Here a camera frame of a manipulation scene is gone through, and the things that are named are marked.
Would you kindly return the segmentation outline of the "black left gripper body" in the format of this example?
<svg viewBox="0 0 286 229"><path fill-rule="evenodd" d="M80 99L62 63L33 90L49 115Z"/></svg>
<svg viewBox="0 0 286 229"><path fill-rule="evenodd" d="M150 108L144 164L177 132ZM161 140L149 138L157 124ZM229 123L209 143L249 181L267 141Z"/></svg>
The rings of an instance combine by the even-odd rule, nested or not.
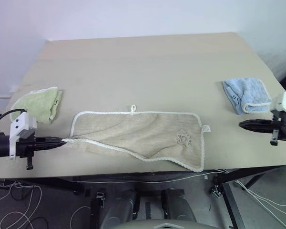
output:
<svg viewBox="0 0 286 229"><path fill-rule="evenodd" d="M34 157L34 149L36 146L35 134L31 134L28 138L21 138L16 143L16 156L19 158L27 159L27 170L33 169L32 158Z"/></svg>

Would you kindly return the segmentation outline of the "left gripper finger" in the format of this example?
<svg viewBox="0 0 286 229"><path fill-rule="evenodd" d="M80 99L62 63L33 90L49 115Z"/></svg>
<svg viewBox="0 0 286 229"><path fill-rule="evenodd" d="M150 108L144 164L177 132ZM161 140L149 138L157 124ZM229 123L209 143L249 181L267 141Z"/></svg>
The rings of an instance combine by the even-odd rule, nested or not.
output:
<svg viewBox="0 0 286 229"><path fill-rule="evenodd" d="M59 137L46 136L46 137L37 137L35 139L36 139L36 144L39 145L65 144L65 141L63 141L62 138Z"/></svg>
<svg viewBox="0 0 286 229"><path fill-rule="evenodd" d="M63 146L65 143L45 143L37 144L35 146L35 151L51 150Z"/></svg>

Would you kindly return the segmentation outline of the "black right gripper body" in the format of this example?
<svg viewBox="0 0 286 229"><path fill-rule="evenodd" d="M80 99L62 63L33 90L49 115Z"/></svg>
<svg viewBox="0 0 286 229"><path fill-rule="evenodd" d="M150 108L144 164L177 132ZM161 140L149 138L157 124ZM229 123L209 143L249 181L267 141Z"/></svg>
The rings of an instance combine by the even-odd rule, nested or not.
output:
<svg viewBox="0 0 286 229"><path fill-rule="evenodd" d="M278 141L286 141L286 112L272 110L273 119L271 127L273 132L271 133L270 144L272 146L278 146Z"/></svg>

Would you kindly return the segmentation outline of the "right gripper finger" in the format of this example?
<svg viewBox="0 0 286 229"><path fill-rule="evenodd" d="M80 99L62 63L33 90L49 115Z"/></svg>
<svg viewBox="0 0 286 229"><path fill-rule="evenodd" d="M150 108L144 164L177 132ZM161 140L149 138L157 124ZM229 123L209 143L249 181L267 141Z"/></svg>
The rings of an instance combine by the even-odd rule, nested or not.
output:
<svg viewBox="0 0 286 229"><path fill-rule="evenodd" d="M257 132L257 133L267 133L267 134L271 134L273 132L273 128L271 126L254 126L254 125L249 125L249 126L244 126L244 125L240 125L241 128L248 130L248 131L252 131L252 132Z"/></svg>
<svg viewBox="0 0 286 229"><path fill-rule="evenodd" d="M249 119L245 120L239 123L239 126L244 126L244 127L250 127L250 126L256 126L256 127L261 127L261 126L268 126L272 124L272 120L266 120L266 119Z"/></svg>

